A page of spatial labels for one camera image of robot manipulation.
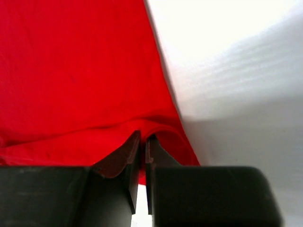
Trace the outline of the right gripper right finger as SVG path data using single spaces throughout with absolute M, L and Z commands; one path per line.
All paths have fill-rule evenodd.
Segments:
M 180 167 L 181 164 L 161 146 L 155 134 L 151 135 L 145 144 L 145 177 L 148 214 L 152 214 L 152 186 L 154 181 L 154 169 L 156 167 L 176 166 Z

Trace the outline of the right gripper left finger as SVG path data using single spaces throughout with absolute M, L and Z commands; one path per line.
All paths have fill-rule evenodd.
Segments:
M 111 154 L 93 165 L 93 171 L 104 179 L 120 179 L 132 214 L 136 212 L 141 161 L 141 133 L 134 131 Z

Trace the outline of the red t-shirt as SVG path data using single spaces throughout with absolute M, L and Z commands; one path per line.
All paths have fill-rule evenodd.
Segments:
M 1 1 L 1 165 L 90 166 L 135 130 L 199 164 L 142 0 Z

